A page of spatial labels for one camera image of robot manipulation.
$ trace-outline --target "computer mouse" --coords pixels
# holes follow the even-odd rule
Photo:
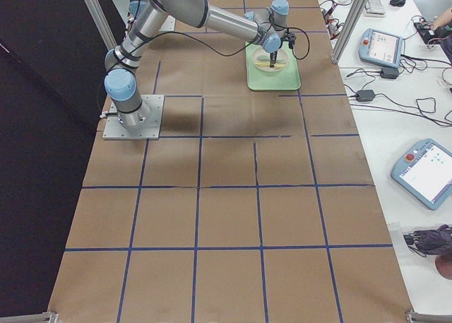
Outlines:
[[[389,1],[389,3],[392,6],[397,6],[397,7],[402,7],[403,5],[405,5],[406,0],[391,0]]]

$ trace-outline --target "person's arm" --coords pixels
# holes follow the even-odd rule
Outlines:
[[[433,22],[433,29],[436,30],[438,27],[449,23],[452,20],[452,8],[448,8],[443,13],[439,15],[437,19]]]

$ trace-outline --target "white keyboard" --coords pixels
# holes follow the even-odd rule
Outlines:
[[[367,0],[366,16],[383,18],[385,15],[386,10],[381,3],[381,0]]]

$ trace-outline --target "white desk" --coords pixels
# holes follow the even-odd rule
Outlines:
[[[371,78],[364,74],[346,78],[347,74],[356,68],[376,67],[360,61],[357,54],[361,35],[367,28],[375,28],[403,37],[408,37],[415,32],[410,19],[419,15],[420,12],[412,0],[407,0],[402,8],[390,6],[389,0],[381,0],[381,2],[386,7],[386,17],[366,17],[363,13],[339,61],[344,83],[354,90],[362,88]],[[338,6],[333,17],[343,22],[349,9],[349,6]],[[413,57],[448,61],[439,46],[427,49],[418,35],[406,41],[405,53]],[[443,119],[444,115],[452,110],[452,93],[448,89],[450,86],[443,82],[441,78],[443,69],[439,69],[445,65],[429,63],[429,67],[432,69],[402,74],[396,81],[378,77],[366,89],[372,89],[375,93],[385,93],[391,99],[405,105],[414,105],[416,98],[435,97],[438,110],[435,118]],[[348,89],[347,92],[349,95],[353,94]],[[384,97],[376,97],[370,105],[401,110],[399,106],[390,103]],[[434,266],[434,257],[423,259],[410,252],[402,236],[402,233],[416,229],[430,229],[444,223],[451,224],[452,199],[447,199],[439,210],[430,211],[390,177],[391,169],[397,159],[421,139],[433,138],[446,148],[452,149],[452,129],[441,128],[425,119],[406,114],[361,107],[352,107],[352,109],[413,307],[415,311],[423,314],[452,315],[452,281],[439,275]]]

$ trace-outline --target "white screen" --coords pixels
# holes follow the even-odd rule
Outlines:
[[[369,47],[369,57],[395,63],[397,48],[397,37],[374,31]]]
[[[434,203],[452,183],[452,157],[432,144],[400,177]]]

